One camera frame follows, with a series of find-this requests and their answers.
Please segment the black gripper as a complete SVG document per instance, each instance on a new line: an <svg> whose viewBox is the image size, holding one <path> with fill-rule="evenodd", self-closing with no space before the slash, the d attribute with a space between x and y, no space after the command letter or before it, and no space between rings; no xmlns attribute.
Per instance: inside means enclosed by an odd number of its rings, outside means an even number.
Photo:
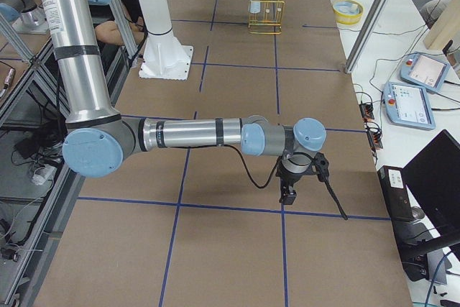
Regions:
<svg viewBox="0 0 460 307"><path fill-rule="evenodd" d="M281 160L277 164L276 176L280 178L280 203L294 204L297 193L294 185L305 175L315 175L329 188L329 162L324 157L315 157L301 165L292 160Z"/></svg>

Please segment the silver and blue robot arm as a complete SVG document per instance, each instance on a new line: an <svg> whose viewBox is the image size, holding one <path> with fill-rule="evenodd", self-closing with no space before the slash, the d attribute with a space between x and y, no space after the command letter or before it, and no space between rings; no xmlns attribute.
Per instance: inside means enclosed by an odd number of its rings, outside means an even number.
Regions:
<svg viewBox="0 0 460 307"><path fill-rule="evenodd" d="M272 174L280 178L280 201L295 200L294 185L304 175L328 182L322 123L312 118L288 127L261 116L235 119L155 121L124 119L111 105L90 4L110 0L42 0L54 56L70 113L63 157L75 172L99 178L117 170L128 156L154 148L233 147L244 155L277 158Z"/></svg>

